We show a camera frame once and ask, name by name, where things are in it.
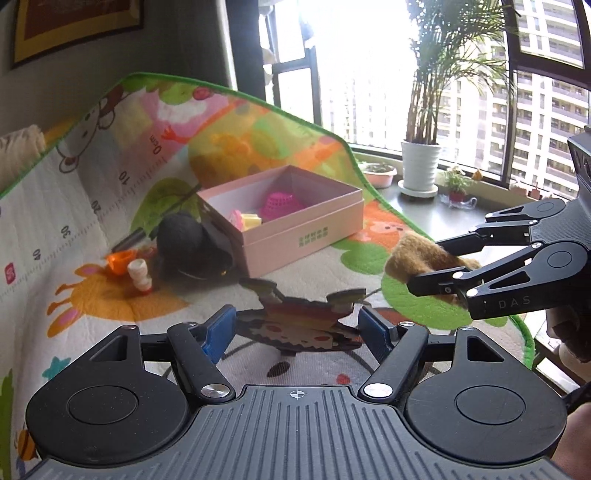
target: green mat edge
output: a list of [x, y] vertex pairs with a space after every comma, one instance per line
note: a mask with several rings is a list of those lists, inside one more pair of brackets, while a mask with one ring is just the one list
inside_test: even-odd
[[[180, 77], [180, 76], [176, 76], [176, 75], [168, 75], [168, 74], [164, 74], [164, 73], [147, 73], [147, 72], [136, 72], [136, 73], [130, 73], [129, 75], [125, 76], [124, 78], [122, 78], [121, 80], [119, 80], [118, 82], [116, 82], [115, 84], [113, 84], [111, 86], [111, 88], [109, 88], [108, 90], [105, 91], [105, 93], [101, 96], [101, 98], [103, 96], [105, 96], [108, 92], [110, 92], [113, 88], [115, 88], [117, 85], [119, 85], [120, 83], [122, 83], [124, 80], [129, 79], [130, 77], [135, 77], [135, 76], [151, 76], [151, 77], [155, 77], [155, 78], [159, 78], [161, 80], [175, 80], [177, 82], [184, 82], [184, 83], [189, 83], [189, 84], [193, 84], [193, 85], [199, 85], [199, 86], [207, 86], [212, 88], [213, 90], [218, 90], [220, 92], [224, 92], [227, 93], [229, 95], [234, 95], [237, 96], [239, 98], [242, 98], [244, 100], [248, 100], [252, 103], [255, 103], [259, 106], [263, 106], [265, 108], [270, 109], [271, 111], [279, 114], [279, 115], [283, 115], [286, 116], [287, 118], [293, 120], [296, 123], [299, 123], [301, 125], [304, 125], [306, 127], [311, 128], [312, 130], [317, 131], [318, 133], [322, 133], [324, 135], [327, 135], [328, 137], [332, 137], [334, 140], [338, 141], [341, 145], [344, 146], [345, 150], [347, 151], [347, 153], [349, 154], [349, 160], [352, 164], [353, 170], [355, 172], [355, 174], [357, 175], [358, 179], [361, 181], [361, 183], [368, 189], [368, 191], [374, 196], [374, 198], [376, 198], [376, 200], [380, 203], [380, 205], [382, 205], [382, 207], [386, 208], [386, 210], [388, 210], [389, 212], [399, 216], [402, 220], [404, 220], [404, 222], [406, 222], [407, 225], [409, 225], [410, 227], [412, 227], [417, 233], [420, 233], [422, 236], [428, 238], [429, 240], [433, 240], [429, 235], [427, 235], [423, 229], [419, 228], [418, 225], [416, 225], [412, 220], [410, 220], [409, 218], [407, 218], [404, 214], [402, 214], [401, 212], [397, 211], [394, 207], [392, 207], [385, 199], [384, 197], [382, 197], [382, 195], [376, 190], [376, 188], [374, 188], [373, 185], [370, 184], [370, 182], [365, 178], [365, 175], [363, 175], [363, 172], [361, 172], [361, 169], [359, 168], [357, 162], [355, 161], [355, 154], [353, 153], [353, 151], [351, 150], [351, 147], [349, 146], [349, 144], [341, 137], [339, 137], [338, 135], [336, 135], [335, 133], [332, 133], [328, 130], [325, 130], [324, 128], [320, 127], [319, 125], [316, 124], [311, 124], [309, 122], [307, 122], [306, 120], [296, 117], [295, 115], [292, 115], [291, 113], [288, 113], [284, 110], [281, 110], [280, 108], [276, 107], [275, 105], [272, 105], [270, 103], [266, 103], [264, 100], [261, 100], [260, 98], [256, 98], [253, 96], [250, 96], [246, 93], [242, 93], [242, 92], [238, 92], [237, 90], [232, 90], [228, 87], [223, 87], [221, 85], [216, 85], [214, 83], [209, 83], [209, 82], [203, 82], [201, 80], [195, 80], [195, 79], [190, 79], [190, 78], [186, 78], [186, 77]], [[31, 166], [31, 168], [29, 168], [28, 170], [25, 170], [19, 177], [18, 179], [12, 184], [10, 185], [6, 190], [4, 190], [3, 192], [0, 193], [0, 199], [4, 198], [16, 185], [18, 185], [21, 180], [28, 175], [28, 173], [34, 169], [38, 163], [40, 163], [41, 161], [43, 161], [43, 159], [45, 159], [45, 157], [48, 155], [48, 153], [55, 147], [55, 145], [60, 142], [61, 140], [63, 140], [66, 136], [69, 135], [70, 131], [72, 131], [72, 129], [74, 128], [74, 126], [77, 125], [77, 123], [73, 124], [68, 131], [62, 136], [60, 137], [59, 140], [57, 140], [53, 145], [51, 145], [50, 147], [46, 148], [46, 150], [43, 152], [43, 154], [41, 155], [41, 157], [39, 158], [39, 160], [37, 160], [33, 166]], [[525, 322], [517, 315], [511, 315], [509, 317], [511, 319], [511, 321], [514, 323], [514, 325], [518, 328], [518, 330], [521, 332], [524, 341], [525, 341], [525, 346], [524, 346], [524, 351], [523, 351], [523, 363], [526, 367], [528, 367], [529, 369], [532, 368], [532, 363], [534, 360], [534, 354], [535, 354], [535, 345], [534, 345], [534, 339], [531, 336], [531, 332], [529, 330], [529, 328], [527, 328], [527, 325], [525, 324]]]

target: white saucer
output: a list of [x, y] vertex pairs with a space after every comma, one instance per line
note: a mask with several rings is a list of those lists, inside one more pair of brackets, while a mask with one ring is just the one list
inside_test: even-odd
[[405, 195], [409, 195], [411, 197], [419, 197], [423, 199], [433, 198], [435, 195], [437, 195], [437, 192], [439, 191], [439, 187], [437, 187], [437, 185], [433, 185], [433, 188], [431, 190], [427, 190], [426, 192], [407, 189], [404, 187], [404, 179], [398, 182], [398, 187], [400, 187], [400, 191]]

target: silver screw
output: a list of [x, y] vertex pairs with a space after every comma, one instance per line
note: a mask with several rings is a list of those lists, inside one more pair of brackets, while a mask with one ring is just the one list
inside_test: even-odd
[[366, 385], [363, 389], [363, 392], [372, 398], [386, 398], [392, 395], [392, 387], [390, 385], [386, 385], [385, 383], [370, 383]]
[[221, 383], [212, 383], [205, 385], [205, 387], [201, 389], [201, 394], [209, 398], [223, 398], [230, 394], [230, 388]]

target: cartoon bear print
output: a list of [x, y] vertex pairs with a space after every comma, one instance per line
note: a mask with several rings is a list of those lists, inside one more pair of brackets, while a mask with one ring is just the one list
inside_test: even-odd
[[127, 95], [122, 85], [117, 85], [76, 124], [67, 137], [58, 143], [61, 156], [60, 172], [70, 173], [78, 167], [80, 157], [86, 151], [97, 130], [107, 130], [115, 121], [115, 106]]

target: pink basket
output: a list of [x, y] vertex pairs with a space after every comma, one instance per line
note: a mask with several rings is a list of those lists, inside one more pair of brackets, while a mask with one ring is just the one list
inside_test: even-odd
[[291, 193], [273, 192], [267, 197], [265, 206], [261, 209], [263, 222], [270, 222], [276, 218], [303, 210], [304, 206]]

